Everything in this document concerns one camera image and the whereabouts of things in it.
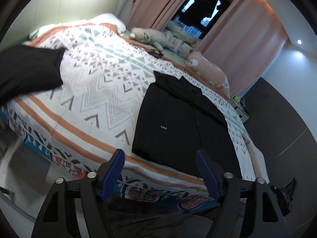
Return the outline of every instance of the stuffed animal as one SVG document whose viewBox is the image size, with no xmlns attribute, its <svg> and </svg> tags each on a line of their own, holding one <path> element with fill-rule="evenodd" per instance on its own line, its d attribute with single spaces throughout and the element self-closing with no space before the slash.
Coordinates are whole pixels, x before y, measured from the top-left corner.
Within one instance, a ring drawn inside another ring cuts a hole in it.
<svg viewBox="0 0 317 238">
<path fill-rule="evenodd" d="M 173 49 L 174 45 L 170 43 L 163 33 L 151 28 L 133 28 L 131 30 L 130 39 L 143 44 L 150 44 L 163 52 L 163 47 Z"/>
<path fill-rule="evenodd" d="M 204 58 L 201 52 L 193 52 L 187 57 L 186 66 L 202 80 L 214 86 L 220 94 L 230 99 L 230 88 L 226 74 L 215 64 Z"/>
</svg>

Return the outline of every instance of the curtain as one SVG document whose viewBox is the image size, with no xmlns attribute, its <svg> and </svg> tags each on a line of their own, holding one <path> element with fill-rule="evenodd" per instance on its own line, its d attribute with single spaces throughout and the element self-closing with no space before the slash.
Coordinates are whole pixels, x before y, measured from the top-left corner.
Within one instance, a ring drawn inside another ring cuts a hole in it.
<svg viewBox="0 0 317 238">
<path fill-rule="evenodd" d="M 194 52 L 223 70 L 233 97 L 261 76 L 287 39 L 265 0 L 234 0 Z"/>
<path fill-rule="evenodd" d="M 134 0 L 127 28 L 162 31 L 186 0 Z"/>
</svg>

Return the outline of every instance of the patterned blanket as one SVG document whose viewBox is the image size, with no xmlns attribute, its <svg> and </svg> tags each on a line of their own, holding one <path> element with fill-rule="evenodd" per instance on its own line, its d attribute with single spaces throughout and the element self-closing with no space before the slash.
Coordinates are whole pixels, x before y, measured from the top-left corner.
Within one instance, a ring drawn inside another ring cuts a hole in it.
<svg viewBox="0 0 317 238">
<path fill-rule="evenodd" d="M 28 145 L 52 162 L 82 177 L 108 161 L 116 148 L 122 148 L 126 163 L 115 187 L 122 197 L 183 210 L 201 210 L 204 203 L 211 207 L 212 198 L 202 179 L 131 153 L 138 112 L 156 70 L 184 76 L 201 88 L 226 118 L 242 177 L 255 180 L 241 136 L 246 130 L 231 105 L 172 63 L 128 44 L 111 26 L 57 27 L 31 45 L 67 48 L 61 63 L 64 85 L 21 95 L 2 107 L 2 115 Z"/>
</svg>

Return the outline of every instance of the headboard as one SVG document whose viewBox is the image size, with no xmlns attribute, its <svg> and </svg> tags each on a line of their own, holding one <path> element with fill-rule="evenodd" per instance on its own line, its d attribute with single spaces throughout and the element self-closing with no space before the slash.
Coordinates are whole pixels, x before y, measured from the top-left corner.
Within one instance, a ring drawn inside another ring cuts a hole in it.
<svg viewBox="0 0 317 238">
<path fill-rule="evenodd" d="M 119 16 L 126 0 L 31 0 L 10 26 L 0 50 L 27 39 L 45 25 L 90 20 L 109 12 Z"/>
</svg>

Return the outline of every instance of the dark coat hanging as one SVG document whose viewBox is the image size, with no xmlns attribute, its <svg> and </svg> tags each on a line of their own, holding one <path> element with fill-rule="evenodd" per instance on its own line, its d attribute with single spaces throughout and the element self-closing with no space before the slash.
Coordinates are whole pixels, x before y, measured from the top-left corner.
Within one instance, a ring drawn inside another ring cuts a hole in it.
<svg viewBox="0 0 317 238">
<path fill-rule="evenodd" d="M 206 14 L 213 14 L 218 0 L 194 0 L 195 2 L 180 17 L 187 26 L 199 25 Z"/>
</svg>

